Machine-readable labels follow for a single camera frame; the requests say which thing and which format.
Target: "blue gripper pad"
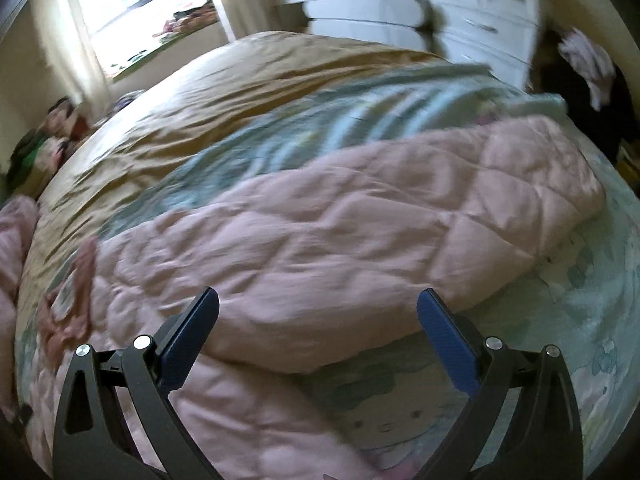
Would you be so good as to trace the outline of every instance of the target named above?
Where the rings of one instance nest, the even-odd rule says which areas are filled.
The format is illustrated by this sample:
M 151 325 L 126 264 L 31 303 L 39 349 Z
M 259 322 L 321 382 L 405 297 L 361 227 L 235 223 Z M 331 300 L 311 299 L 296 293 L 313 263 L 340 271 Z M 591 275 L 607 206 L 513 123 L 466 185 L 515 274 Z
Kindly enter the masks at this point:
M 418 320 L 457 390 L 473 397 L 480 388 L 476 355 L 432 288 L 418 297 Z
M 218 294 L 204 288 L 180 314 L 169 332 L 158 341 L 158 390 L 168 394 L 180 389 L 220 313 Z

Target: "window sill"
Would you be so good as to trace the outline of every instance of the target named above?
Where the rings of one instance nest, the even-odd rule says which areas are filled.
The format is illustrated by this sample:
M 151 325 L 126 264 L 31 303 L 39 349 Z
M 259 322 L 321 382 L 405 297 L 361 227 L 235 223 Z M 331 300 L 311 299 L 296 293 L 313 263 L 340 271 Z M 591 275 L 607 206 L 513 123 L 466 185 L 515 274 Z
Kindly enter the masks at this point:
M 165 43 L 160 44 L 157 47 L 155 47 L 155 49 L 149 50 L 144 56 L 142 56 L 139 59 L 135 60 L 129 66 L 127 66 L 126 68 L 123 68 L 122 70 L 120 70 L 120 72 L 118 72 L 115 75 L 111 76 L 111 82 L 117 83 L 118 81 L 121 81 L 124 78 L 126 78 L 127 76 L 133 74 L 136 70 L 139 70 L 140 68 L 145 66 L 149 61 L 151 61 L 153 58 L 155 58 L 158 54 L 160 54 L 161 52 L 164 52 L 170 46 L 175 45 L 176 43 L 178 43 L 183 38 L 186 38 L 187 36 L 190 36 L 191 34 L 195 34 L 196 32 L 200 32 L 201 30 L 204 30 L 207 27 L 214 27 L 214 26 L 217 26 L 219 24 L 220 24 L 220 21 L 209 23 L 209 25 L 205 25 L 204 27 L 197 28 L 196 30 L 191 30 L 191 31 L 185 32 L 183 34 L 179 34 L 178 36 L 174 36 L 173 38 L 171 38 L 170 40 L 166 41 Z

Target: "tan bedsheet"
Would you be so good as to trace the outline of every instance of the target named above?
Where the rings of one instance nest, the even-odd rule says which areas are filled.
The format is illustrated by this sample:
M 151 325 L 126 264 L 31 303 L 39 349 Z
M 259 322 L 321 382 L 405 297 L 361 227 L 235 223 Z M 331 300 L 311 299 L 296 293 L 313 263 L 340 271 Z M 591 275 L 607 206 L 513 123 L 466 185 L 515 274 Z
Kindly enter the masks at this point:
M 20 286 L 17 334 L 78 244 L 190 156 L 322 86 L 433 57 L 382 44 L 267 32 L 189 63 L 105 124 L 44 191 Z

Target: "green cloth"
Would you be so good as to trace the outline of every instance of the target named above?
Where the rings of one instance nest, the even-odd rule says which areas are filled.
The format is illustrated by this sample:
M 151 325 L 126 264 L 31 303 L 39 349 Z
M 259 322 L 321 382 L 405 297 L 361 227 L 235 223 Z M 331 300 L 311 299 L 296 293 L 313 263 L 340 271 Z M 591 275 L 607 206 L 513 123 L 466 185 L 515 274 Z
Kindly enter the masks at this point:
M 12 160 L 11 170 L 9 170 L 10 176 L 7 178 L 7 184 L 11 191 L 25 183 L 33 169 L 38 150 L 47 139 L 49 139 L 49 136 L 46 134 L 37 135 L 29 142 L 28 149 L 23 148 L 20 150 L 20 155 L 15 160 Z

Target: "hello kitty print sheet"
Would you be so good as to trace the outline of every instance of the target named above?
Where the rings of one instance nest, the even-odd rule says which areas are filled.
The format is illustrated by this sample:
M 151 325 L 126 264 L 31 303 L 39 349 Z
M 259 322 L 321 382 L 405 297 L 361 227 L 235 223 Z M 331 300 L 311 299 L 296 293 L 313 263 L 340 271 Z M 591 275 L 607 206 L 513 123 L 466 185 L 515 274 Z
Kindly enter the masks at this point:
M 562 349 L 580 408 L 587 476 L 640 401 L 640 203 L 589 139 L 568 120 L 563 127 L 607 190 L 604 211 L 465 315 L 512 348 L 539 351 L 555 343 Z M 386 480 L 412 478 L 467 400 L 449 383 L 424 334 L 327 366 L 300 383 Z M 494 457 L 516 401 L 512 390 L 477 466 Z

